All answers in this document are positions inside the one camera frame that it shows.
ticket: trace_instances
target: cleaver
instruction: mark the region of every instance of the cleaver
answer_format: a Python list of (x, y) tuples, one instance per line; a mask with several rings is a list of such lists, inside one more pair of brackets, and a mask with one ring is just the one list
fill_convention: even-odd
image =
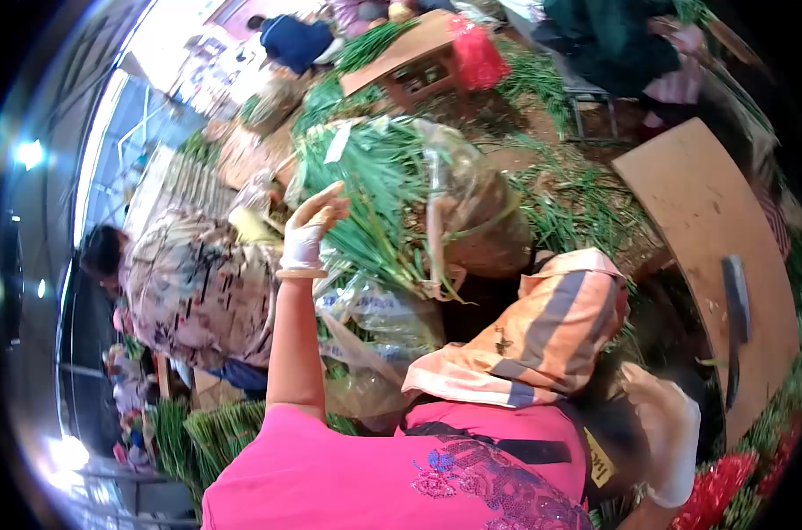
[(751, 307), (745, 284), (743, 260), (738, 255), (722, 258), (722, 276), (727, 299), (728, 348), (727, 391), (725, 410), (734, 406), (739, 389), (739, 346), (751, 339)]

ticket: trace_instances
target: red plastic bag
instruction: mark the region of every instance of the red plastic bag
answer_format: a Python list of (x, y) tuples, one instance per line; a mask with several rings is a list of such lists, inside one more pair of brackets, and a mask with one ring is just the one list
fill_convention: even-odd
[(726, 454), (695, 478), (689, 500), (677, 511), (672, 530), (710, 530), (755, 469), (757, 454)]
[(511, 72), (486, 30), (463, 16), (452, 17), (449, 28), (454, 33), (459, 77), (467, 89), (489, 90)]

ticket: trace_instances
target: hand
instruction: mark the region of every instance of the hand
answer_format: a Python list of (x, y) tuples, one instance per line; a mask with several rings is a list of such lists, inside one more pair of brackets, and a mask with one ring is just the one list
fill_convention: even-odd
[(378, 27), (378, 26), (380, 26), (382, 24), (385, 24), (386, 22), (388, 22), (388, 20), (386, 20), (384, 18), (374, 19), (371, 23), (369, 23), (369, 29), (373, 30), (374, 28), (376, 28), (376, 27)]
[(695, 482), (695, 451), (699, 444), (701, 413), (675, 383), (624, 363), (622, 389), (636, 406), (649, 439), (652, 469), (649, 497), (662, 508), (677, 508), (689, 499)]
[(401, 24), (416, 16), (416, 13), (408, 8), (404, 2), (393, 2), (389, 5), (389, 21)]
[(334, 182), (308, 198), (289, 219), (283, 233), (283, 255), (278, 277), (319, 277), (319, 243), (338, 220), (348, 217), (350, 199), (340, 198), (344, 182)]

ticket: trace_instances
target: stool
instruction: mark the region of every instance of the stool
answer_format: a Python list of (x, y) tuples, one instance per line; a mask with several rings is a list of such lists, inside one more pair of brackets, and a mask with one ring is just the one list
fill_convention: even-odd
[[(386, 89), (392, 101), (404, 112), (415, 114), (414, 104), (417, 101), (438, 91), (454, 88), (465, 111), (467, 93), (459, 79), (454, 59), (454, 34), (449, 29), (449, 20), (453, 16), (443, 9), (420, 16), (416, 27), (398, 37), (371, 64), (339, 79), (345, 97), (376, 82)], [(431, 64), (438, 65), (446, 75), (428, 82), (424, 71), (426, 65)], [(420, 89), (405, 90), (405, 83), (409, 80), (417, 80)]]
[[(607, 90), (590, 83), (583, 79), (568, 67), (566, 58), (551, 48), (545, 48), (546, 53), (555, 64), (557, 72), (563, 79), (563, 91), (566, 98), (569, 99), (572, 112), (575, 114), (575, 123), (577, 125), (577, 138), (570, 138), (578, 142), (608, 142), (616, 141), (619, 139), (619, 128), (616, 122), (616, 112), (613, 109), (613, 98)], [(610, 116), (610, 130), (613, 133), (612, 138), (602, 136), (587, 137), (583, 133), (583, 120), (581, 119), (580, 102), (604, 102), (607, 101), (607, 111)]]

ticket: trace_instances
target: yellow tag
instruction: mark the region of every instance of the yellow tag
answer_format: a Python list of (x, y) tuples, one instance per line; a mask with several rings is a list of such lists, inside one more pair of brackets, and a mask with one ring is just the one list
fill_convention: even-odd
[(586, 441), (589, 442), (589, 460), (593, 466), (590, 476), (595, 485), (602, 488), (613, 475), (616, 475), (616, 466), (607, 458), (607, 454), (595, 441), (593, 435), (586, 428), (583, 428), (583, 431), (586, 432)]

